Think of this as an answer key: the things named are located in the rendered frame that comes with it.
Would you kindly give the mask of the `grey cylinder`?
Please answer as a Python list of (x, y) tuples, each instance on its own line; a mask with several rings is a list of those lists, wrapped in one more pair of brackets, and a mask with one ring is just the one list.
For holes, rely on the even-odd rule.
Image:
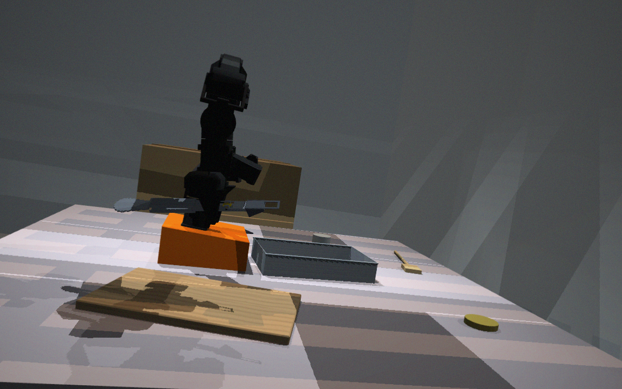
[(327, 236), (326, 234), (314, 233), (313, 234), (313, 242), (330, 244), (331, 236)]

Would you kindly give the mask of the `olive-yellow flat disc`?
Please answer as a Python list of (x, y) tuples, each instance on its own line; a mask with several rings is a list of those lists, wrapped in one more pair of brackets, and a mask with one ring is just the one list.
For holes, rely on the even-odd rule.
[(475, 329), (489, 332), (498, 331), (499, 326), (497, 321), (478, 314), (465, 314), (464, 322)]

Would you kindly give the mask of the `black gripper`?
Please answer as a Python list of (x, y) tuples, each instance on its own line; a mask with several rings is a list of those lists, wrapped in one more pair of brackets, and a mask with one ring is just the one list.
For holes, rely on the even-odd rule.
[(222, 212), (218, 209), (220, 203), (224, 203), (220, 201), (225, 201), (227, 193), (235, 188), (235, 185), (228, 185), (227, 180), (241, 182), (233, 174), (230, 177), (222, 175), (227, 155), (234, 147), (232, 140), (201, 139), (198, 144), (200, 167), (184, 176), (184, 188), (193, 188), (197, 193), (210, 225), (218, 223)]

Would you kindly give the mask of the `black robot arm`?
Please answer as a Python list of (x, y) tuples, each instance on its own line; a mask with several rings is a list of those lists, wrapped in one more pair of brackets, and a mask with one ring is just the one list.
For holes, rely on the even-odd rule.
[[(247, 73), (242, 67), (243, 63), (244, 60), (240, 57), (223, 53), (219, 60), (211, 64), (200, 96), (200, 102), (209, 103), (200, 118), (201, 138), (233, 140), (234, 110), (244, 112), (247, 109), (250, 93), (249, 85), (245, 82)], [(233, 174), (254, 185), (261, 170), (258, 157), (252, 153), (246, 158), (241, 157), (235, 153), (234, 147), (227, 155), (222, 175), (230, 177)], [(184, 213), (180, 226), (207, 231), (210, 224), (204, 211), (196, 211)]]

